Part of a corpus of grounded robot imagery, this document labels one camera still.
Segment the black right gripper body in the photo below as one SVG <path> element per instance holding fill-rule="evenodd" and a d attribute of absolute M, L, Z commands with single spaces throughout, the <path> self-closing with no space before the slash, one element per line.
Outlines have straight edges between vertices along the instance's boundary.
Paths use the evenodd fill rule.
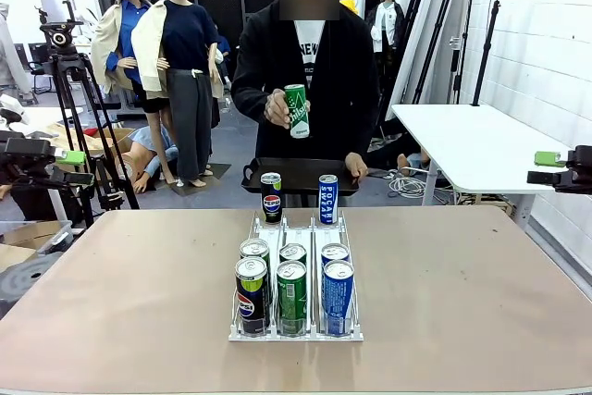
<path fill-rule="evenodd" d="M 572 194 L 591 193 L 591 145 L 577 145 L 568 152 L 567 192 Z"/>

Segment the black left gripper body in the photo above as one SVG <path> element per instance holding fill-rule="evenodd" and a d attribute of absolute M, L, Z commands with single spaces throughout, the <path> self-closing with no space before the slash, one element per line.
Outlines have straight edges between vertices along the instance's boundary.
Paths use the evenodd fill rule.
<path fill-rule="evenodd" d="M 55 162 L 55 149 L 46 140 L 26 138 L 22 133 L 1 131 L 1 184 L 45 186 L 46 167 Z"/>

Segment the person's left hand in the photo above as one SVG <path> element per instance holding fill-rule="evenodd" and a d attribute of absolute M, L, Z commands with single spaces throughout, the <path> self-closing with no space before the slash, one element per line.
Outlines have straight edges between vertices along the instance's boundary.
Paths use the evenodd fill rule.
<path fill-rule="evenodd" d="M 361 181 L 368 173 L 368 167 L 360 154 L 351 152 L 345 158 L 345 166 L 354 180 Z"/>

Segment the person's right hand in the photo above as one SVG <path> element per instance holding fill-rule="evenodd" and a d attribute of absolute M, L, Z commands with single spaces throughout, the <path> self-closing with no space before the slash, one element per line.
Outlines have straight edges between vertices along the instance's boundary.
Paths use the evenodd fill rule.
<path fill-rule="evenodd" d="M 290 111 L 283 90 L 275 89 L 267 96 L 264 116 L 270 123 L 290 129 Z"/>

